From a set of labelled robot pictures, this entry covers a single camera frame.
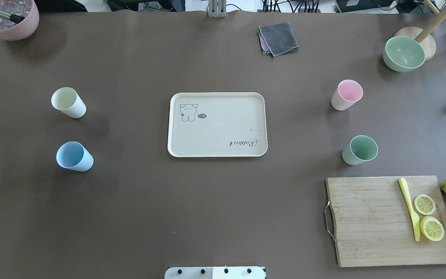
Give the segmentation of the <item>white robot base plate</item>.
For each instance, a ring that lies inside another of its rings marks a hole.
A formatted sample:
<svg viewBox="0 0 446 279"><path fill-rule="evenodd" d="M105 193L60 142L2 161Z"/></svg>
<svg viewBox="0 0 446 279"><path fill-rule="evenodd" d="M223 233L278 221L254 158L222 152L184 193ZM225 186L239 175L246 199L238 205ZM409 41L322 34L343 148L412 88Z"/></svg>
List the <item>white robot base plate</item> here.
<svg viewBox="0 0 446 279"><path fill-rule="evenodd" d="M165 279L265 279L266 268L259 266L172 267Z"/></svg>

